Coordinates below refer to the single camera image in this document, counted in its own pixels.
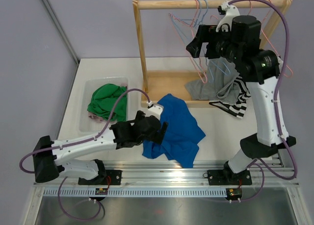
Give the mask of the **blue tank top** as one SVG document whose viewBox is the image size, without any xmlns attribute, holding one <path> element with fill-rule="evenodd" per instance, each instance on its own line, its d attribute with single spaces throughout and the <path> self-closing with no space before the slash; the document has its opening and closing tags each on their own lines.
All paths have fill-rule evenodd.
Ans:
<svg viewBox="0 0 314 225">
<path fill-rule="evenodd" d="M 167 94 L 158 104 L 164 107 L 160 122 L 167 122 L 168 127 L 161 144 L 144 141 L 142 155 L 156 159 L 164 154 L 168 160 L 177 161 L 181 167 L 192 168 L 199 151 L 198 144 L 206 134 L 182 99 Z"/>
</svg>

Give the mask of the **green tank top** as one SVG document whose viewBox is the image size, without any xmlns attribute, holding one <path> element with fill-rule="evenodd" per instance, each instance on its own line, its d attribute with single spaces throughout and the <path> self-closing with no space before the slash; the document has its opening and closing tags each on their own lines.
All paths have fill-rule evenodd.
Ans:
<svg viewBox="0 0 314 225">
<path fill-rule="evenodd" d="M 106 84 L 98 88 L 92 95 L 87 111 L 108 120 L 117 99 L 127 90 L 125 86 Z M 110 121 L 126 121 L 127 119 L 127 95 L 124 95 L 117 103 Z"/>
</svg>

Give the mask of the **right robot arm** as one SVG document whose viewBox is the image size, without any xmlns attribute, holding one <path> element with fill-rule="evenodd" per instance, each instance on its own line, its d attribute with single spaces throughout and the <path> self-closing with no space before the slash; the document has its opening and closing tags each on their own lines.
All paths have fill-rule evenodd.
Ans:
<svg viewBox="0 0 314 225">
<path fill-rule="evenodd" d="M 201 47 L 207 43 L 205 57 L 223 57 L 234 63 L 253 101 L 257 133 L 240 141 L 240 150 L 224 168 L 215 171 L 219 181 L 236 185 L 250 178 L 248 166 L 255 160 L 270 157 L 279 149 L 296 144 L 283 122 L 278 85 L 281 80 L 279 62 L 271 50 L 260 49 L 261 23 L 254 16 L 241 15 L 216 25 L 200 25 L 194 39 L 186 46 L 193 58 L 198 58 Z"/>
</svg>

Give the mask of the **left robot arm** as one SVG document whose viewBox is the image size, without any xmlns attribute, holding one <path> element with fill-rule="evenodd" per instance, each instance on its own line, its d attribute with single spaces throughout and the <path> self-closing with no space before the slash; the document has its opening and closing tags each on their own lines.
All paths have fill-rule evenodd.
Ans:
<svg viewBox="0 0 314 225">
<path fill-rule="evenodd" d="M 117 122 L 98 134 L 71 140 L 52 141 L 41 137 L 33 151 L 35 181 L 50 182 L 58 177 L 78 178 L 80 185 L 100 185 L 106 177 L 103 161 L 80 157 L 105 150 L 119 150 L 141 145 L 144 141 L 161 144 L 168 123 L 160 122 L 163 108 L 153 105 L 137 111 L 135 119 Z"/>
</svg>

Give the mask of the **grey tank top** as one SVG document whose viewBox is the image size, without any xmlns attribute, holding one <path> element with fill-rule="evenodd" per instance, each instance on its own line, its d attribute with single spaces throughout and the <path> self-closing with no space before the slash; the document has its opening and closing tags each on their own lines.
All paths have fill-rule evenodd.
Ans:
<svg viewBox="0 0 314 225">
<path fill-rule="evenodd" d="M 194 80 L 185 85 L 193 100 L 213 100 L 217 91 L 240 76 L 235 69 L 235 64 L 223 57 L 207 59 L 206 62 L 208 82 L 203 84 L 200 80 Z"/>
</svg>

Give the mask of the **pink tank top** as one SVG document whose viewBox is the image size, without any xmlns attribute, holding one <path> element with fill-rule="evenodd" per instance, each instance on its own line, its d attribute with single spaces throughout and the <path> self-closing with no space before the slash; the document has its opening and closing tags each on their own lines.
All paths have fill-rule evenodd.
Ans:
<svg viewBox="0 0 314 225">
<path fill-rule="evenodd" d="M 96 123 L 102 123 L 104 121 L 102 117 L 97 116 L 96 114 L 91 113 L 91 112 L 88 112 L 88 118 L 95 121 Z"/>
</svg>

